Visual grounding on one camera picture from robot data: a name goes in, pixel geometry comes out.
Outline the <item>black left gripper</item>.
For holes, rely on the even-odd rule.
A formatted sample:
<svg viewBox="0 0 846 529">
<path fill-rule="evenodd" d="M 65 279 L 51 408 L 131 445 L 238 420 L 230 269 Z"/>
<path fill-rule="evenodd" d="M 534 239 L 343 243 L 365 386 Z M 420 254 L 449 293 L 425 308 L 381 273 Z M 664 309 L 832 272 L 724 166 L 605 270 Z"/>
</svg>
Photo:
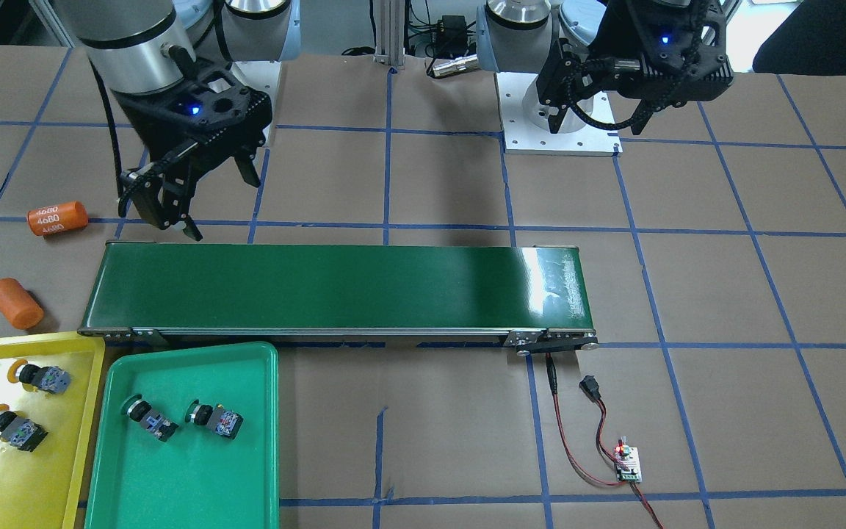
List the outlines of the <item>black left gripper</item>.
<svg viewBox="0 0 846 529">
<path fill-rule="evenodd" d="M 537 90 L 542 104 L 569 109 L 587 125 L 639 135 L 653 114 L 715 100 L 733 80 L 718 1 L 609 1 L 584 49 L 554 37 Z M 630 118 L 605 123 L 581 108 L 609 90 L 637 100 Z"/>
</svg>

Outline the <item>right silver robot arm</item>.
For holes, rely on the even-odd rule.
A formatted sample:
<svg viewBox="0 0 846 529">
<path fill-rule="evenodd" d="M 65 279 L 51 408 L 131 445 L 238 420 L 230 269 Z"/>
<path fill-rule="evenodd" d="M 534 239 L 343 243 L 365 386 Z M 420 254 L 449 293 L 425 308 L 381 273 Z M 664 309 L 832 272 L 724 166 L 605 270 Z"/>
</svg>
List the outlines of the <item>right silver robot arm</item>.
<svg viewBox="0 0 846 529">
<path fill-rule="evenodd" d="M 246 184 L 261 184 L 254 162 L 272 98 L 238 64 L 299 56 L 299 2 L 61 1 L 58 10 L 101 99 L 117 101 L 148 150 L 140 168 L 114 159 L 117 213 L 133 206 L 158 230 L 201 241 L 190 204 L 206 174 L 233 160 Z"/>
</svg>

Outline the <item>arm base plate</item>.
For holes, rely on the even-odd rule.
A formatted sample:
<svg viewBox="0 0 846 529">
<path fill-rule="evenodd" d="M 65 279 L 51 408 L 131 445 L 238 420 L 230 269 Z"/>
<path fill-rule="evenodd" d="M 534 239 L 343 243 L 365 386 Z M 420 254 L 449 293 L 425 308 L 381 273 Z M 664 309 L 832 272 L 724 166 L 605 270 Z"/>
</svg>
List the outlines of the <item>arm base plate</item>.
<svg viewBox="0 0 846 529">
<path fill-rule="evenodd" d="M 569 109 L 538 100 L 537 74 L 498 73 L 496 88 L 505 150 L 533 155 L 620 155 L 620 134 L 584 123 Z"/>
<path fill-rule="evenodd" d="M 231 71 L 245 86 L 267 93 L 276 105 L 282 67 L 278 61 L 246 61 L 233 63 Z"/>
</svg>

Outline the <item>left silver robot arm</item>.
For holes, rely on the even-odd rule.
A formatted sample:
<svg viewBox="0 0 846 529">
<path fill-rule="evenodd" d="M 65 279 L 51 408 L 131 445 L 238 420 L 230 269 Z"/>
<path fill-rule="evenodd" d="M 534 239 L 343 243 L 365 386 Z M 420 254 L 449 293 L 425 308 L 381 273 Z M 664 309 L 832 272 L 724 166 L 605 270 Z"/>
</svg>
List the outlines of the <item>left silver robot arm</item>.
<svg viewBox="0 0 846 529">
<path fill-rule="evenodd" d="M 556 134 L 568 115 L 639 135 L 667 107 L 714 101 L 733 84 L 718 1 L 487 1 L 480 67 L 536 75 L 528 101 Z"/>
</svg>

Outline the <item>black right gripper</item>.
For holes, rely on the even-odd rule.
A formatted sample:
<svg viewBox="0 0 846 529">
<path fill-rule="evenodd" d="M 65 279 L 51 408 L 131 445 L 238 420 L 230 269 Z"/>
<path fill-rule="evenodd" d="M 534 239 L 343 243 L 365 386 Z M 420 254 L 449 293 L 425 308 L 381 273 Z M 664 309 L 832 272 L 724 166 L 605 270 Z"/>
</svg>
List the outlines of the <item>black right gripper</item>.
<svg viewBox="0 0 846 529">
<path fill-rule="evenodd" d="M 118 174 L 117 213 L 124 217 L 134 206 L 158 230 L 177 228 L 199 242 L 203 235 L 190 204 L 207 173 L 232 159 L 247 185 L 261 186 L 256 151 L 267 141 L 272 102 L 242 84 L 228 65 L 198 58 L 184 74 L 158 93 L 115 94 L 150 153 L 143 167 Z"/>
</svg>

